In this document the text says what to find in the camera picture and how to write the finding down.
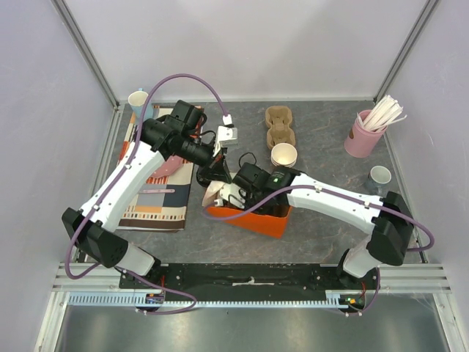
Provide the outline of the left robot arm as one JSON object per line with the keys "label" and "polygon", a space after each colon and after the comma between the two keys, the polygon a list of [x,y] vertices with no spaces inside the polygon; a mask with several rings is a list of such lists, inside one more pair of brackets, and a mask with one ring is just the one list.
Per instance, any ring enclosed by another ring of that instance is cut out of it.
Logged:
{"label": "left robot arm", "polygon": [[71,279],[79,278],[69,267],[70,253],[77,248],[107,268],[135,273],[136,281],[145,288],[158,285],[161,272],[157,259],[114,232],[147,179],[174,155],[199,166],[203,180],[231,181],[224,144],[237,138],[232,117],[224,113],[223,123],[209,144],[199,142],[196,135],[205,119],[203,110],[179,100],[170,114],[140,122],[134,141],[111,176],[78,210],[66,209],[62,222],[70,244],[65,271]]}

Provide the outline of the orange paper bag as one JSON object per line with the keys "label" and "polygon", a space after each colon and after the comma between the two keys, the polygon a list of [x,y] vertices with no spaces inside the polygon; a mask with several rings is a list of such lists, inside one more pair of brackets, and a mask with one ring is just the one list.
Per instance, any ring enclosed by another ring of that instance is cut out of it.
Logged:
{"label": "orange paper bag", "polygon": [[[240,163],[240,169],[232,175],[232,182],[246,191],[254,189],[273,188],[274,186],[287,187],[292,185],[293,179],[300,174],[296,169],[276,166],[272,172],[268,172],[257,166],[254,162]],[[287,227],[291,206],[288,203],[289,210],[286,216],[267,216],[258,215],[252,212],[241,214],[246,210],[229,208],[226,201],[215,198],[212,182],[206,188],[202,201],[204,212],[214,219],[220,219],[236,227],[258,232],[273,238],[281,238]]]}

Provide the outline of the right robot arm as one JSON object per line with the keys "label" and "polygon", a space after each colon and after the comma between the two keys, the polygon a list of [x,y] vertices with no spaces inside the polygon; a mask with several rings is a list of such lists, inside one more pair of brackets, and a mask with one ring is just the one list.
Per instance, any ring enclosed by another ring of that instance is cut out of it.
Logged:
{"label": "right robot arm", "polygon": [[305,172],[277,166],[267,172],[245,162],[233,176],[226,201],[243,210],[273,212],[285,205],[312,210],[344,221],[366,234],[348,249],[336,269],[337,283],[353,288],[365,275],[381,265],[401,266],[410,244],[414,225],[402,196],[388,192],[385,197],[359,194],[330,186]]}

